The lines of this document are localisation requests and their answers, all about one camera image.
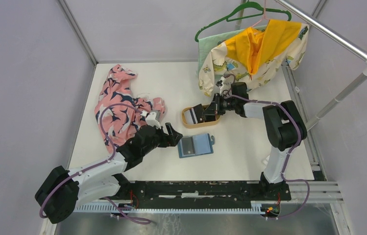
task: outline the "clothing rack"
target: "clothing rack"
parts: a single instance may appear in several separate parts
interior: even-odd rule
[[[298,8],[291,2],[287,0],[275,0],[277,3],[287,8],[289,11],[293,12],[295,15],[299,16],[305,22],[318,29],[320,32],[324,33],[326,36],[331,38],[333,41],[340,44],[342,47],[346,48],[350,52],[354,53],[360,59],[364,60],[367,64],[367,52],[346,39],[341,34],[335,32],[333,29],[319,22],[316,18],[309,15],[302,9]],[[238,17],[242,17],[243,11],[240,11]],[[240,29],[241,20],[238,20],[236,24],[236,29]],[[361,85],[365,80],[367,80],[367,67],[362,71],[362,73],[355,78],[345,89],[343,89],[335,98],[333,98],[325,107],[323,107],[314,117],[309,119],[305,123],[307,130],[310,130],[314,125],[316,125],[322,117],[329,113],[337,104],[339,104],[345,97],[351,94],[359,85]]]

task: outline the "white table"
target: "white table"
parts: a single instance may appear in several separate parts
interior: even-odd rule
[[[98,64],[73,150],[70,168],[78,167],[108,156],[95,119],[94,108],[108,71],[116,64]],[[197,104],[209,104],[211,98],[197,85],[197,62],[132,63],[123,66],[138,73],[131,82],[134,97],[161,97],[167,113],[161,124],[170,122],[184,136],[209,133],[215,136],[214,153],[180,159],[177,147],[156,148],[141,164],[124,175],[131,181],[235,181],[259,180],[270,154],[263,120],[242,118],[227,112],[215,126],[186,129],[181,111]],[[284,75],[277,76],[265,86],[249,93],[259,100],[285,101],[290,95]],[[313,180],[304,143],[292,154],[287,167],[288,179]]]

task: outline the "pink patterned cloth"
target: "pink patterned cloth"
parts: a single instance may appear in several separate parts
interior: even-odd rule
[[[123,103],[136,107],[141,111],[160,111],[160,118],[163,117],[166,111],[165,102],[162,98],[148,100],[145,98],[131,97],[130,79],[136,77],[137,74],[133,71],[121,65],[116,65],[109,71],[107,80],[104,82],[102,91],[99,94],[98,104],[94,109],[94,113],[101,131],[101,136],[110,153],[113,152],[113,148],[102,132],[99,124],[99,115],[105,108],[111,104]],[[135,110],[122,105],[109,108],[105,111],[102,118],[102,126],[116,147],[123,145],[127,139],[133,137],[143,125],[147,125],[144,117],[140,116]]]

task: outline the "light green towel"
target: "light green towel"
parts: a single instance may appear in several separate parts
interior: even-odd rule
[[[267,27],[267,25],[256,27],[257,30],[263,30]],[[199,58],[198,58],[198,66],[197,71],[199,73],[200,68],[203,65],[203,62],[205,61],[206,57],[208,56],[209,52],[211,50],[221,44],[221,42],[230,39],[234,37],[235,35],[241,33],[244,31],[244,29],[240,29],[237,31],[227,32],[227,33],[221,33],[218,35],[209,36],[206,38],[200,38],[199,39]],[[222,75],[215,75],[215,79],[220,79]]]

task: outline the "brown basket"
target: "brown basket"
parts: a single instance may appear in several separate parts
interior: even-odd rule
[[[202,105],[203,109],[206,109],[208,105]],[[216,125],[220,121],[220,115],[217,116],[217,120],[215,121],[209,121],[209,122],[201,122],[198,124],[188,124],[185,120],[185,115],[183,115],[184,112],[191,109],[192,107],[188,107],[182,110],[182,122],[183,125],[188,129],[198,128],[198,127],[205,127],[205,126],[213,126]]]

